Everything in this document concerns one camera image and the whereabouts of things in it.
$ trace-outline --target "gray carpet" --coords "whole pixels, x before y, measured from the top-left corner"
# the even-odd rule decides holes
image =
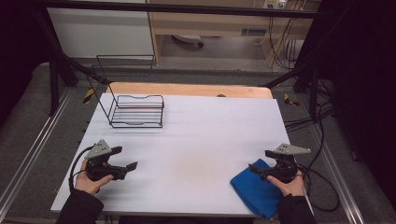
[[[120,69],[117,74],[126,72]],[[221,71],[187,71],[161,70],[153,71],[151,76],[133,77],[136,82],[168,82],[193,84],[224,84],[257,86],[273,80],[279,74],[257,72],[221,72]],[[291,89],[293,80],[288,80],[281,87],[274,88],[274,97],[278,100],[279,108],[284,120],[302,119],[306,115],[300,106],[284,103],[284,92],[290,94],[290,99],[298,101],[297,95]],[[78,141],[88,127],[92,112],[97,105],[94,97],[87,105],[82,103],[89,86],[81,81],[73,89],[63,115],[56,124],[46,145],[41,151],[35,165],[27,176],[19,194],[11,205],[7,218],[32,217],[56,219],[57,215],[50,211],[56,196],[55,190],[62,184],[64,176],[78,148]],[[12,176],[17,172],[19,164],[30,146],[35,141],[38,132],[45,123],[50,111],[49,69],[41,66],[35,70],[34,79],[18,105],[12,111],[5,126],[0,130],[0,151],[3,162],[0,164],[1,179],[0,192],[4,192]],[[367,223],[396,223],[396,213],[388,200],[375,183],[364,163],[355,162],[350,155],[350,149],[339,129],[336,118],[327,117],[323,120],[325,141],[331,148],[332,154],[340,167],[342,174],[351,189],[353,197]],[[307,165],[318,150],[310,127],[289,133],[290,142],[299,147],[309,147],[311,155],[298,156],[298,162]],[[329,177],[328,172],[319,157],[313,166],[322,175]],[[319,207],[331,208],[335,204],[332,190],[322,180],[312,176],[311,202]],[[314,208],[319,223],[348,223],[342,205],[331,213],[322,212]]]

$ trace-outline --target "gray floor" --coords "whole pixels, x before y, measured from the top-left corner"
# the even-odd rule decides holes
[[[285,72],[279,68],[269,69],[261,49],[249,42],[252,40],[203,37],[203,41],[205,46],[199,49],[168,36],[163,46],[162,63],[154,67],[151,76],[134,77],[133,81],[257,86]],[[293,93],[290,88],[293,81],[290,79],[272,89],[284,120],[306,118],[302,106],[284,103],[285,92],[290,95],[292,101],[302,103],[307,99],[305,93]],[[49,83],[48,67],[45,65],[37,67],[29,88],[0,130],[0,151],[3,159],[0,164],[2,195],[7,191],[8,184],[18,172],[31,145],[34,144],[49,118]],[[70,100],[43,144],[21,189],[15,199],[11,200],[13,204],[7,210],[5,223],[9,223],[12,219],[22,223],[21,218],[27,218],[24,223],[53,223],[56,219],[57,214],[50,211],[56,189],[66,175],[78,148],[78,141],[82,139],[92,111],[97,105],[94,97],[87,105],[82,103],[88,88],[84,80],[81,80],[76,88],[62,87],[61,82],[61,90],[70,92]],[[364,223],[396,223],[395,211],[375,183],[366,165],[352,160],[351,151],[336,118],[327,117],[323,120],[323,126],[327,147],[334,157],[335,164],[341,170]],[[309,147],[313,150],[312,155],[297,158],[302,164],[307,165],[318,151],[315,134],[315,128],[311,126],[289,133],[293,145]],[[321,157],[313,168],[330,178],[325,161]],[[335,203],[332,190],[316,176],[313,176],[311,202],[325,208],[330,208]],[[314,213],[319,223],[349,223],[343,205],[331,213],[314,208]]]

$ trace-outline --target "wall socket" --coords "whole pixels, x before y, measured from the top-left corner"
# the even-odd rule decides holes
[[[282,9],[286,6],[288,0],[265,0],[262,8]]]

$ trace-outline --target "blue cloth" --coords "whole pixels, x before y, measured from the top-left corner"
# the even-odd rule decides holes
[[[261,169],[269,168],[263,160],[257,160],[253,165]],[[273,217],[276,205],[283,198],[282,192],[276,186],[268,181],[261,181],[260,176],[248,168],[234,177],[230,183],[244,204],[258,217]]]

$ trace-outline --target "cabinet door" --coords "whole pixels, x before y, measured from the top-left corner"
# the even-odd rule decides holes
[[[49,8],[49,15],[62,48],[70,57],[153,54],[147,12]]]

